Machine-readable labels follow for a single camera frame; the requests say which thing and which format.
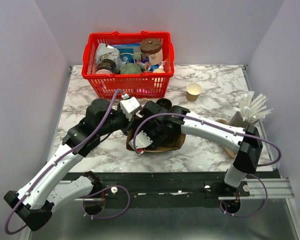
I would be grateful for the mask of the green kraft paper bag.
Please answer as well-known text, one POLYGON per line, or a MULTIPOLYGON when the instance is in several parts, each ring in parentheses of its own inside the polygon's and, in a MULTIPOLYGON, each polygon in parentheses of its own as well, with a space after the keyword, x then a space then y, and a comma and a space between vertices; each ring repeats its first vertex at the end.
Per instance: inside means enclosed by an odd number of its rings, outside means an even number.
MULTIPOLYGON (((134 127, 129 130, 127 137, 126 137, 126 149, 128 151, 134 151, 134 149, 129 145, 129 142, 133 139, 135 130, 137 128, 134 127)), ((176 151, 181 149, 183 146, 184 142, 186 140, 186 135, 183 133, 176 134, 173 133, 171 134, 167 140, 162 143, 160 146, 158 146, 156 149, 150 149, 149 147, 144 149, 145 153, 164 153, 164 152, 169 152, 169 151, 176 151)))

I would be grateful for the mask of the red plastic shopping basket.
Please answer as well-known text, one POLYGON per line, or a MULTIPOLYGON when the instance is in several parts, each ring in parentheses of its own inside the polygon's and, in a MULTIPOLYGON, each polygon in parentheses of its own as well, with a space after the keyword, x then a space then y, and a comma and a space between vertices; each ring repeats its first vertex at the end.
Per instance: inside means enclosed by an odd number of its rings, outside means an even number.
POLYGON ((83 53, 82 77, 90 83, 98 97, 111 99, 116 89, 138 99, 160 99, 166 94, 170 78, 174 76, 174 46, 166 31, 141 31, 140 33, 95 32, 91 33, 83 53), (159 39, 162 43, 164 73, 141 74, 96 74, 97 47, 103 44, 136 44, 147 38, 159 39))

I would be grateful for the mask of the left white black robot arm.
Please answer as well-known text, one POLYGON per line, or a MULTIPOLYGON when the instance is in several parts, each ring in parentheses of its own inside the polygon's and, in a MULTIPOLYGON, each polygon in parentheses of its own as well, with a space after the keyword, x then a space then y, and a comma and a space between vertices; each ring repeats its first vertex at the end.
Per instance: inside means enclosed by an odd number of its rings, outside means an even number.
POLYGON ((115 131, 129 131, 132 119, 141 109, 135 97, 125 96, 117 109, 107 99, 95 99, 85 117, 68 130, 53 157, 17 191, 8 191, 4 200, 32 231, 41 229, 62 205, 80 197, 102 194, 102 180, 91 171, 83 173, 69 184, 59 182, 100 143, 102 136, 115 131))

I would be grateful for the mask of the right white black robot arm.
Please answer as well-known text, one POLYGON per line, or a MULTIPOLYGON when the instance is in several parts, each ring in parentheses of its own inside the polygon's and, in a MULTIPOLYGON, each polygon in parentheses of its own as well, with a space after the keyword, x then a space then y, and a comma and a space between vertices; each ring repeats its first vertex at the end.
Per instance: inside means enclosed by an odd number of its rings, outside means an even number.
POLYGON ((174 105, 170 109, 148 101, 140 111, 141 123, 129 145, 138 153, 155 150, 179 134, 191 135, 219 144, 236 154, 220 183, 220 191, 231 196, 241 181, 256 172, 263 144, 256 127, 245 128, 216 122, 174 105))

